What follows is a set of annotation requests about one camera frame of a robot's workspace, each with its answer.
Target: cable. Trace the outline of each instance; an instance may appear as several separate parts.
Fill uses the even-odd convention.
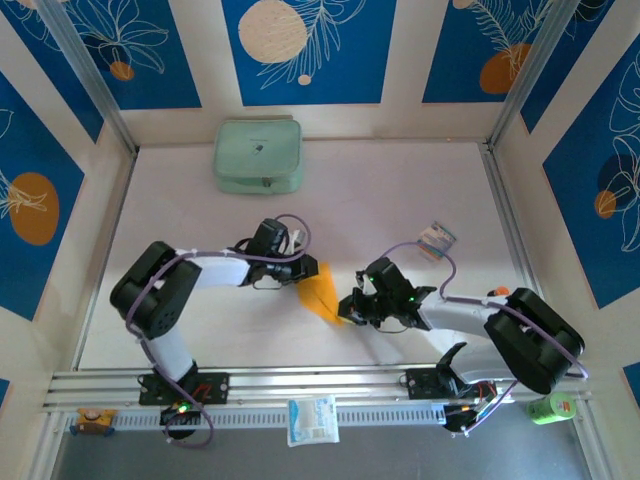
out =
[[[171,267],[173,267],[176,263],[178,263],[178,262],[180,262],[182,260],[188,260],[190,258],[195,258],[195,257],[231,257],[231,258],[239,258],[239,259],[242,259],[242,260],[256,260],[256,261],[262,261],[262,262],[287,263],[287,262],[292,262],[294,260],[297,260],[297,259],[301,258],[303,255],[306,254],[307,249],[309,248],[309,245],[311,244],[311,229],[309,228],[309,225],[307,224],[307,222],[305,222],[302,218],[298,217],[297,215],[294,215],[294,214],[291,214],[291,213],[283,213],[281,215],[278,215],[275,218],[275,220],[279,220],[281,218],[293,218],[293,219],[297,220],[298,222],[300,222],[302,224],[302,226],[306,230],[307,235],[306,235],[305,244],[302,247],[302,249],[298,253],[296,253],[295,255],[292,255],[292,256],[286,257],[286,258],[269,258],[269,257],[256,256],[256,255],[244,255],[244,254],[241,254],[241,253],[231,253],[231,252],[198,252],[198,251],[192,251],[192,252],[183,253],[181,255],[176,255],[171,260],[169,260],[167,263],[165,263],[160,268],[160,270],[158,270],[158,272],[149,279],[149,281],[147,282],[147,285],[142,289],[142,291],[140,292],[138,297],[135,299],[135,301],[131,305],[131,308],[129,308],[129,311],[127,312],[127,315],[126,315],[126,318],[125,318],[125,328],[127,329],[127,331],[129,333],[131,333],[133,336],[135,336],[140,341],[140,346],[142,347],[142,351],[146,355],[146,357],[149,360],[149,362],[151,362],[152,367],[171,386],[171,388],[173,388],[176,392],[178,392],[178,394],[180,394],[186,401],[191,403],[202,414],[202,416],[205,418],[205,420],[209,424],[209,436],[203,442],[200,442],[200,443],[177,443],[177,442],[174,442],[173,439],[169,437],[169,423],[170,422],[167,422],[167,425],[165,425],[165,428],[164,428],[164,434],[167,437],[167,442],[172,444],[172,445],[175,445],[175,446],[178,446],[178,447],[181,447],[181,448],[189,448],[189,449],[206,447],[213,440],[213,430],[214,430],[213,419],[211,418],[211,415],[209,415],[207,413],[207,411],[205,410],[205,408],[204,408],[204,406],[202,404],[200,404],[189,393],[187,393],[186,390],[184,390],[176,381],[174,381],[169,376],[169,374],[160,365],[158,365],[156,359],[153,357],[153,354],[149,350],[149,347],[148,347],[148,345],[146,343],[147,339],[142,334],[140,329],[138,329],[138,327],[133,325],[133,316],[135,315],[135,312],[140,307],[140,304],[142,303],[144,298],[149,294],[149,292],[151,291],[153,286],[156,284],[156,282],[158,282],[164,276],[164,274],[167,273],[167,271]]]
[[[408,247],[408,246],[417,246],[417,247],[422,248],[422,244],[418,243],[418,242],[402,242],[402,243],[394,245],[393,247],[388,249],[386,252],[384,252],[382,255],[380,255],[380,258],[388,256],[391,252],[393,252],[394,250],[396,250],[398,248]],[[511,308],[511,307],[509,307],[507,305],[503,305],[503,304],[497,303],[497,302],[486,302],[485,303],[482,300],[478,300],[478,299],[475,299],[475,298],[446,296],[444,294],[445,289],[447,288],[447,286],[451,283],[451,281],[457,275],[458,267],[456,265],[456,262],[453,260],[453,258],[451,258],[451,256],[449,256],[446,252],[443,252],[440,249],[433,247],[432,245],[429,245],[429,248],[432,248],[433,250],[436,251],[436,253],[439,253],[444,258],[446,258],[447,261],[449,262],[449,264],[451,265],[451,274],[449,275],[449,277],[444,282],[442,282],[442,285],[440,285],[440,288],[438,289],[438,293],[440,294],[440,297],[444,301],[471,304],[471,305],[488,306],[488,307],[491,307],[491,308],[497,308],[498,310],[502,310],[503,312],[516,317],[522,323],[524,323],[528,327],[532,328],[538,335],[540,335],[546,341],[551,343],[551,345],[553,345],[556,348],[556,350],[558,350],[558,352],[560,352],[562,354],[563,357],[565,357],[569,362],[571,362],[572,365],[575,365],[576,367],[578,367],[578,369],[580,370],[581,378],[583,378],[585,380],[587,378],[589,378],[589,372],[587,371],[585,366],[575,356],[573,356],[571,354],[571,352],[569,352],[566,348],[564,348],[564,346],[562,346],[555,338],[553,338],[551,335],[549,335],[547,332],[545,332],[540,326],[535,324],[531,319],[529,319],[528,317],[526,317],[522,313],[518,312],[517,310],[515,310],[515,309],[513,309],[513,308]],[[567,374],[567,376],[570,376],[570,377],[573,377],[575,375],[576,374],[573,374],[573,373],[570,374],[570,375]],[[468,436],[469,433],[471,433],[482,422],[484,422],[487,418],[489,418],[489,416],[492,415],[493,412],[496,411],[496,409],[502,404],[502,402],[507,398],[507,396],[509,396],[511,394],[512,390],[516,387],[517,384],[518,384],[518,381],[517,380],[514,381],[511,384],[511,386],[509,386],[509,388],[507,388],[505,390],[505,392],[500,396],[500,398],[493,405],[493,407],[491,407],[491,409],[487,411],[487,413],[485,415],[483,415],[480,418],[476,418],[476,420],[468,428],[464,429],[463,430],[464,435]]]
[[[505,401],[505,399],[511,394],[511,392],[513,391],[513,389],[516,387],[516,385],[518,384],[518,381],[514,381],[509,388],[507,388],[504,393],[502,395],[500,395],[500,398],[498,399],[498,401],[493,405],[493,407],[491,407],[490,410],[487,411],[487,413],[485,413],[482,417],[477,418],[476,420],[469,425],[468,428],[464,429],[463,433],[465,436],[469,435],[471,432],[473,432],[476,428],[478,428],[480,426],[480,424],[482,422],[484,422],[487,418],[489,418],[490,415],[493,414],[493,412],[495,412],[498,407],[502,404],[502,402]]]
[[[381,257],[386,257],[387,255],[389,255],[394,250],[396,250],[396,249],[398,249],[400,247],[407,247],[407,246],[422,247],[422,244],[418,243],[418,242],[403,242],[403,243],[399,243],[397,245],[394,245],[390,249],[388,249],[386,252],[384,252],[381,255]],[[589,372],[587,371],[585,366],[582,365],[582,363],[575,356],[573,356],[571,354],[571,352],[569,352],[566,348],[564,348],[564,346],[562,346],[560,344],[560,342],[558,342],[555,338],[553,338],[551,335],[549,335],[547,332],[545,332],[539,325],[534,323],[532,320],[530,320],[528,317],[526,317],[522,313],[518,312],[517,310],[509,307],[508,305],[503,305],[503,304],[497,303],[497,302],[489,301],[489,302],[485,303],[482,300],[479,300],[479,299],[476,299],[476,298],[453,297],[453,296],[445,295],[445,293],[444,293],[445,289],[447,288],[449,283],[451,283],[451,281],[457,275],[458,267],[456,265],[456,262],[453,260],[453,258],[451,258],[451,256],[449,256],[446,252],[443,252],[443,251],[433,247],[432,245],[429,245],[429,248],[432,248],[433,250],[436,251],[436,253],[439,253],[444,258],[446,258],[447,261],[449,262],[449,264],[451,265],[451,274],[449,275],[449,277],[444,282],[442,282],[442,285],[440,285],[440,288],[438,289],[440,297],[442,297],[443,300],[448,301],[448,302],[464,303],[464,304],[471,304],[471,305],[482,305],[482,306],[488,306],[488,307],[492,307],[492,308],[497,308],[498,310],[502,310],[503,312],[516,317],[522,323],[524,323],[525,325],[527,325],[528,327],[533,329],[538,335],[540,335],[542,338],[544,338],[547,342],[549,342],[551,345],[553,345],[553,347],[556,350],[558,350],[562,354],[563,357],[565,357],[569,362],[571,362],[572,365],[575,365],[576,367],[578,367],[578,369],[580,370],[580,372],[582,374],[582,378],[583,379],[586,380],[587,378],[589,378]]]
[[[238,243],[236,243],[233,247],[234,250],[240,250],[240,247],[242,247],[245,243],[247,243],[249,240],[251,240],[251,237],[247,237],[247,238],[243,238],[242,240],[240,240]]]
[[[493,385],[491,385],[491,382],[484,382],[484,383],[487,385],[487,387],[489,387],[489,390],[491,390],[491,393],[493,393],[493,396],[497,397],[498,396],[498,392],[496,392],[495,387]]]

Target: orange cloth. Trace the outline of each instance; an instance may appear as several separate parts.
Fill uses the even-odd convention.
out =
[[[338,317],[338,295],[328,263],[318,264],[318,275],[296,284],[300,303],[327,322],[342,325]]]

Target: white packet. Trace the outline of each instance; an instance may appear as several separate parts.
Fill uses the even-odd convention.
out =
[[[289,400],[287,411],[287,444],[290,447],[340,441],[333,395]]]

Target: green cup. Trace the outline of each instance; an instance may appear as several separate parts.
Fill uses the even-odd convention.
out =
[[[527,414],[538,425],[571,420],[576,416],[576,402],[566,393],[552,393],[527,405]]]

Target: gray floor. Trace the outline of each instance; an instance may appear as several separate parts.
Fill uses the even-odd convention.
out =
[[[109,438],[65,434],[53,479],[465,479],[590,478],[571,422],[534,425],[505,405],[468,438],[442,427],[359,427],[340,443],[289,448],[286,431],[219,430],[202,451],[167,445],[160,432]]]

